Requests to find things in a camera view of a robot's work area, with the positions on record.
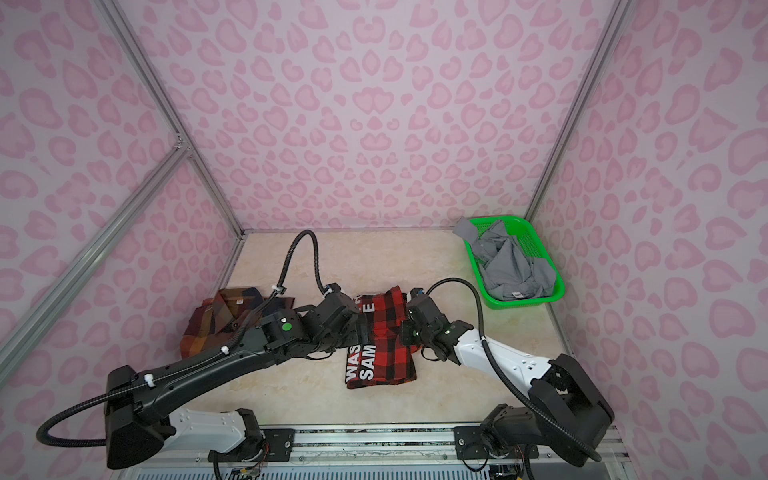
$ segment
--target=red plaid shirt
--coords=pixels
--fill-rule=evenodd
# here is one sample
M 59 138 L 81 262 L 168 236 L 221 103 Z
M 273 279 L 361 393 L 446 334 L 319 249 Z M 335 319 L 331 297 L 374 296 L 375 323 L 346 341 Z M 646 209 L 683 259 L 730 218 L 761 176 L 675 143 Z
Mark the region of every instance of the red plaid shirt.
M 412 351 L 400 342 L 400 325 L 406 319 L 406 296 L 400 287 L 379 295 L 363 295 L 357 299 L 357 306 L 366 315 L 372 343 L 349 348 L 346 388 L 416 380 Z

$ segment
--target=green basket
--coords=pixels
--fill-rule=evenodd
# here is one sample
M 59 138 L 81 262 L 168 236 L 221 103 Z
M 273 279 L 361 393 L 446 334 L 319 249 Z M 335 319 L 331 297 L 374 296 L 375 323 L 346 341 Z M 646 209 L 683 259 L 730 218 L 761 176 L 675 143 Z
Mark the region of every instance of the green basket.
M 563 284 L 563 279 L 560 276 L 560 272 L 558 272 L 558 268 L 554 265 L 554 262 L 552 262 L 552 259 L 549 257 L 547 250 L 544 249 L 544 245 L 541 244 L 541 240 L 539 240 L 538 235 L 536 234 L 536 230 L 533 229 L 533 226 L 528 223 L 528 221 L 520 217 L 513 217 L 512 215 L 469 219 L 469 221 L 472 222 L 472 225 L 477 227 L 478 235 L 482 235 L 483 232 L 485 232 L 496 220 L 501 220 L 504 222 L 504 226 L 507 228 L 507 233 L 517 236 L 520 247 L 522 247 L 523 252 L 527 257 L 545 258 L 549 264 L 552 265 L 554 272 L 558 275 L 558 279 L 554 282 L 554 290 L 552 291 L 552 296 L 531 298 L 526 300 L 512 300 L 511 302 L 502 302 L 501 300 L 496 300 L 492 296 L 488 295 L 488 291 L 485 290 L 485 285 L 483 284 L 482 277 L 480 276 L 480 270 L 478 270 L 477 261 L 475 261 L 475 256 L 472 255 L 472 248 L 469 246 L 469 243 L 464 242 L 465 247 L 467 247 L 469 262 L 472 264 L 472 270 L 475 272 L 475 278 L 477 279 L 478 285 L 480 286 L 480 294 L 483 296 L 483 299 L 485 299 L 485 305 L 493 310 L 502 310 L 505 308 L 519 308 L 521 306 L 536 306 L 541 305 L 542 303 L 560 300 L 565 294 L 565 285 Z

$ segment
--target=pink leopard print wall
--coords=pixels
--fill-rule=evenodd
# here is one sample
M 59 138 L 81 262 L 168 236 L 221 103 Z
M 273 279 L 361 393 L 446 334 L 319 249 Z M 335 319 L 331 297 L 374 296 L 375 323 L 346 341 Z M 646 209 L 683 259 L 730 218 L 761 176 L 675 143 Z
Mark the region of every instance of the pink leopard print wall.
M 641 478 L 768 477 L 768 3 L 645 0 L 536 227 Z
M 187 320 L 210 296 L 233 242 L 200 179 L 182 164 L 0 391 L 1 477 L 101 478 L 104 448 L 44 447 L 35 441 L 37 427 L 103 393 L 112 369 L 178 360 Z M 103 412 L 83 412 L 52 433 L 104 438 Z
M 121 2 L 259 229 L 523 214 L 612 4 Z
M 88 0 L 0 5 L 0 345 L 170 150 Z

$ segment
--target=black mounting plate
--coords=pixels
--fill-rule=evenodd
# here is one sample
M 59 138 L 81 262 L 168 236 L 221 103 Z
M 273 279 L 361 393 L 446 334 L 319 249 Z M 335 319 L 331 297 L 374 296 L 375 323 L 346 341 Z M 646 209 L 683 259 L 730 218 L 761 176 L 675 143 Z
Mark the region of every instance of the black mounting plate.
M 485 460 L 488 457 L 488 453 L 483 447 L 482 438 L 480 437 L 480 427 L 454 427 L 453 428 L 453 442 L 456 447 L 456 458 L 459 460 Z M 520 451 L 525 451 L 525 445 L 518 445 Z M 507 459 L 515 458 L 510 453 L 507 455 Z M 531 450 L 530 458 L 538 458 L 538 447 L 533 446 Z
M 293 450 L 293 429 L 264 429 L 264 439 L 270 446 L 266 454 L 266 462 L 288 462 Z

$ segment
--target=black cable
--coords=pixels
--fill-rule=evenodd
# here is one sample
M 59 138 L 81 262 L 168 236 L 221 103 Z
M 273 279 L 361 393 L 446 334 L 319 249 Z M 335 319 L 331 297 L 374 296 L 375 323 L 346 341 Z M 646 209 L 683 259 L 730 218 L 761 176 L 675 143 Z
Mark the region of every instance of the black cable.
M 475 286 L 473 286 L 470 282 L 468 282 L 467 280 L 464 280 L 463 278 L 456 278 L 456 277 L 444 278 L 444 279 L 440 280 L 439 282 L 435 283 L 434 285 L 432 285 L 431 287 L 429 287 L 429 290 L 427 290 L 427 292 L 426 292 L 427 295 L 429 295 L 438 286 L 441 286 L 443 283 L 448 283 L 448 282 L 463 283 L 464 285 L 469 287 L 469 289 L 472 291 L 472 295 L 475 296 L 475 305 L 477 306 L 477 310 L 478 310 L 478 332 L 480 333 L 480 341 L 482 342 L 482 348 L 485 351 L 485 356 L 488 357 L 488 362 L 491 364 L 491 367 L 493 368 L 493 371 L 496 372 L 496 375 L 502 381 L 502 383 L 504 383 L 504 386 L 507 387 L 507 389 L 510 392 L 512 392 L 512 395 L 514 395 L 518 400 L 520 400 L 520 402 L 528 410 L 531 410 L 538 418 L 543 420 L 544 423 L 546 423 L 547 425 L 552 427 L 556 432 L 560 433 L 562 436 L 564 436 L 566 439 L 568 439 L 568 441 L 573 443 L 579 450 L 581 450 L 589 458 L 591 458 L 592 460 L 594 460 L 596 462 L 599 462 L 600 460 L 602 460 L 602 457 L 600 457 L 599 453 L 597 453 L 584 440 L 578 438 L 570 430 L 568 430 L 564 426 L 560 425 L 560 423 L 558 423 L 557 420 L 553 419 L 551 417 L 551 415 L 546 413 L 544 410 L 538 408 L 506 376 L 506 374 L 504 373 L 502 368 L 496 362 L 496 359 L 494 358 L 493 353 L 491 352 L 491 347 L 488 344 L 488 341 L 485 339 L 485 326 L 483 324 L 482 302 L 480 301 L 480 294 L 478 293 L 478 291 L 475 288 Z
M 531 452 L 533 451 L 533 445 L 525 446 L 525 455 L 523 455 L 523 465 L 525 466 L 525 474 L 528 476 L 528 480 L 534 480 L 533 471 L 531 470 Z
M 283 293 L 285 291 L 283 282 L 285 281 L 286 275 L 288 274 L 288 267 L 290 266 L 291 258 L 293 258 L 293 251 L 296 250 L 296 246 L 299 244 L 301 239 L 304 238 L 306 235 L 309 235 L 312 238 L 312 246 L 313 246 L 314 257 L 315 257 L 315 265 L 314 265 L 315 281 L 317 282 L 317 288 L 318 290 L 320 290 L 321 294 L 325 295 L 326 290 L 323 288 L 323 282 L 320 280 L 319 250 L 317 246 L 317 236 L 311 230 L 304 230 L 303 232 L 296 235 L 296 238 L 293 239 L 293 242 L 291 243 L 290 248 L 288 249 L 288 253 L 286 254 L 286 259 L 283 262 L 283 269 L 280 271 L 280 278 L 277 280 L 277 284 L 275 285 L 276 290 L 273 290 L 272 294 L 270 294 L 270 296 L 266 300 L 264 300 L 258 307 L 251 310 L 246 316 L 245 320 L 243 322 L 240 322 L 240 327 L 235 331 L 232 338 L 229 341 L 227 341 L 227 343 L 224 344 L 228 352 L 231 352 L 243 339 L 243 335 L 245 335 L 246 330 L 248 330 L 251 320 L 255 318 L 262 310 L 264 310 L 264 308 L 277 296 L 278 293 Z M 209 356 L 206 359 L 202 359 L 201 361 L 194 363 L 193 365 L 187 366 L 183 369 L 170 371 L 169 373 L 154 379 L 154 382 L 159 383 L 159 382 L 162 382 L 163 380 L 169 379 L 170 377 L 175 377 L 182 373 L 200 369 L 205 365 L 215 362 L 216 360 L 221 359 L 226 355 L 227 353 L 225 353 L 224 348 L 222 348 L 222 350 L 220 350 L 215 355 Z M 103 447 L 107 445 L 107 439 L 63 439 L 63 438 L 55 437 L 51 435 L 49 431 L 58 423 L 63 422 L 64 420 L 68 419 L 73 415 L 78 414 L 79 412 L 82 412 L 83 410 L 87 410 L 89 408 L 95 407 L 96 405 L 100 405 L 101 403 L 107 402 L 111 399 L 125 396 L 127 393 L 133 392 L 135 390 L 143 389 L 146 387 L 147 387 L 147 383 L 139 383 L 133 386 L 125 386 L 119 389 L 111 390 L 110 392 L 96 396 L 84 402 L 80 402 L 75 406 L 72 406 L 62 412 L 57 413 L 56 415 L 53 415 L 50 419 L 43 422 L 43 424 L 40 425 L 40 427 L 38 428 L 38 431 L 35 436 L 40 443 L 44 445 L 54 446 L 54 447 L 62 447 L 62 448 Z
M 439 361 L 440 361 L 440 359 L 439 359 L 439 358 L 437 358 L 437 357 L 435 357 L 434 359 L 428 359 L 426 356 L 424 356 L 424 349 L 426 349 L 426 348 L 427 348 L 427 347 L 425 347 L 425 346 L 423 346 L 423 347 L 421 348 L 422 358 L 423 358 L 424 360 L 429 360 L 430 362 L 439 362 Z
M 304 358 L 307 359 L 307 360 L 325 360 L 325 359 L 331 358 L 332 356 L 333 356 L 333 352 L 329 353 L 326 356 L 321 356 L 318 359 L 316 359 L 315 357 L 309 356 L 309 355 L 305 356 Z
M 482 463 L 482 465 L 480 466 L 480 468 L 474 468 L 474 467 L 470 467 L 470 466 L 467 464 L 467 461 L 466 461 L 466 460 L 464 460 L 464 459 L 462 458 L 462 463 L 464 464 L 464 466 L 465 466 L 466 468 L 469 468 L 469 471 L 470 471 L 470 472 L 480 472 L 480 471 L 482 471 L 482 469 L 484 469 L 484 468 L 485 468 L 485 466 L 488 464 L 488 459 L 489 459 L 489 458 L 491 458 L 491 454 L 490 454 L 490 453 L 488 453 L 488 449 L 485 447 L 485 445 L 483 445 L 483 444 L 480 444 L 480 443 L 470 443 L 469 445 L 467 445 L 466 447 L 464 447 L 464 450 L 468 449 L 469 447 L 475 446 L 475 445 L 480 445 L 480 446 L 482 447 L 482 449 L 485 451 L 485 461 Z
M 215 450 L 211 450 L 213 453 L 212 457 L 214 457 L 214 477 L 216 477 L 216 480 L 223 480 L 221 478 L 221 470 L 219 470 L 219 452 L 216 452 Z

